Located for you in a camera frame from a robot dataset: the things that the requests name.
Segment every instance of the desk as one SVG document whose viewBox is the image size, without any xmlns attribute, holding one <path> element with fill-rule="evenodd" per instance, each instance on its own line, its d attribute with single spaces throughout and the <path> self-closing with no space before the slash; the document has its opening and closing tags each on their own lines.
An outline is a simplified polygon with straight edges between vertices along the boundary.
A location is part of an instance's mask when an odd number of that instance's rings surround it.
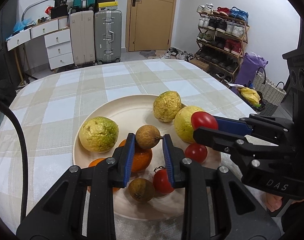
<svg viewBox="0 0 304 240">
<path fill-rule="evenodd" d="M 21 31 L 7 40 L 8 51 L 39 36 L 45 38 L 50 68 L 73 64 L 70 28 L 67 16 L 59 17 Z"/>
</svg>

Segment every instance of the plate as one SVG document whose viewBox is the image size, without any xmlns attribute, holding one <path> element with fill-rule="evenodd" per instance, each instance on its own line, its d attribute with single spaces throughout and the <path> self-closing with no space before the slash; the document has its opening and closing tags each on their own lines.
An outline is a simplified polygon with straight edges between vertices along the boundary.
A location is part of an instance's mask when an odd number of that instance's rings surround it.
<svg viewBox="0 0 304 240">
<path fill-rule="evenodd" d="M 86 120 L 105 116 L 115 121 L 119 126 L 119 137 L 115 146 L 106 153 L 92 153 L 83 148 L 79 140 L 79 131 L 73 146 L 73 162 L 81 168 L 87 168 L 91 161 L 97 158 L 107 158 L 113 155 L 118 145 L 127 138 L 128 133 L 135 133 L 139 127 L 145 124 L 156 126 L 161 135 L 170 134 L 173 145 L 185 150 L 189 143 L 183 142 L 175 133 L 173 121 L 163 123 L 158 121 L 153 115 L 153 102 L 157 98 L 155 95 L 134 95 L 118 98 L 110 101 L 94 112 Z M 139 172 L 130 177 L 130 181 L 141 177 L 152 181 L 156 167 L 165 166 L 162 151 L 162 142 L 152 148 L 153 158 L 144 172 Z M 208 156 L 203 166 L 216 169 L 220 165 L 221 155 L 219 152 L 208 148 Z M 139 203 L 129 194 L 127 188 L 121 188 L 113 195 L 114 213 L 119 216 L 134 220 L 164 220 L 177 217 L 183 214 L 184 189 L 176 189 L 174 192 L 154 197 L 148 203 Z"/>
</svg>

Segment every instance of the hand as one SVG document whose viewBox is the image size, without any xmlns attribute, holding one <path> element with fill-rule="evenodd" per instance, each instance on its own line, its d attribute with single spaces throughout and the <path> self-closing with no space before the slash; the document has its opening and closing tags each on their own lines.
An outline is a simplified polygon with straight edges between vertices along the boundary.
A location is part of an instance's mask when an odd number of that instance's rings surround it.
<svg viewBox="0 0 304 240">
<path fill-rule="evenodd" d="M 281 207 L 282 197 L 265 193 L 265 205 L 271 212 L 274 212 Z"/>
</svg>

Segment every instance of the checkered tablecloth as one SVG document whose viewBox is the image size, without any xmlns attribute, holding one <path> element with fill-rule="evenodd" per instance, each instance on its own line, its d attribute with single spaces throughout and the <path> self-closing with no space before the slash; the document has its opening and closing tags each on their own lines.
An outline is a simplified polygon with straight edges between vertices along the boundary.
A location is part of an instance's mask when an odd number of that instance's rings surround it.
<svg viewBox="0 0 304 240">
<path fill-rule="evenodd" d="M 29 212 L 72 165 L 72 144 L 84 119 L 102 104 L 128 95 L 177 91 L 185 105 L 239 119 L 254 111 L 223 84 L 182 60 L 143 60 L 54 74 L 21 90 L 11 104 L 26 139 Z M 231 166 L 228 155 L 222 162 Z M 0 217 L 15 232 L 22 195 L 22 160 L 13 125 L 0 125 Z M 117 239 L 180 239 L 182 217 L 140 222 L 115 216 Z"/>
</svg>

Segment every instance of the wooden door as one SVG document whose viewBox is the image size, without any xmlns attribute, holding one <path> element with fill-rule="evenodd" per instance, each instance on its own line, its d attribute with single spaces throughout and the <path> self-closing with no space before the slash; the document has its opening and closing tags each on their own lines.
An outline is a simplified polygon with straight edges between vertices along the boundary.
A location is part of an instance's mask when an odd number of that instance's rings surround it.
<svg viewBox="0 0 304 240">
<path fill-rule="evenodd" d="M 174 0 L 132 0 L 129 51 L 167 49 Z"/>
</svg>

